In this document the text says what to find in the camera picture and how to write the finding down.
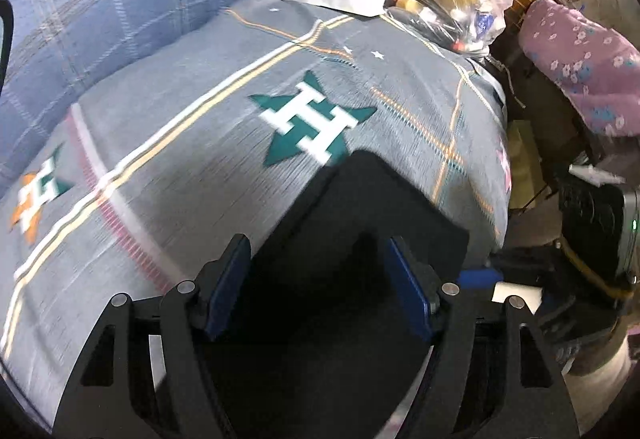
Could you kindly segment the pink floral cloth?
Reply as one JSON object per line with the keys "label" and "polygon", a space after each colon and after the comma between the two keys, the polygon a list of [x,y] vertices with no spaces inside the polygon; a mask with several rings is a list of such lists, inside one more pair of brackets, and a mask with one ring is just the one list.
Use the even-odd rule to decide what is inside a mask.
{"label": "pink floral cloth", "polygon": [[613,29],[553,0],[527,9],[518,44],[593,133],[639,135],[639,51]]}

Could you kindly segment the black pants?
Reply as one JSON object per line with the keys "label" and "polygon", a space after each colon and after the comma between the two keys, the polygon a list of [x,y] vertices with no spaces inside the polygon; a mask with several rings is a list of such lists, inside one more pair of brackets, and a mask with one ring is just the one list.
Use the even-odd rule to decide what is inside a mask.
{"label": "black pants", "polygon": [[312,177],[255,254],[212,353],[237,438],[371,438],[426,355],[383,266],[400,237],[451,280],[469,234],[378,155]]}

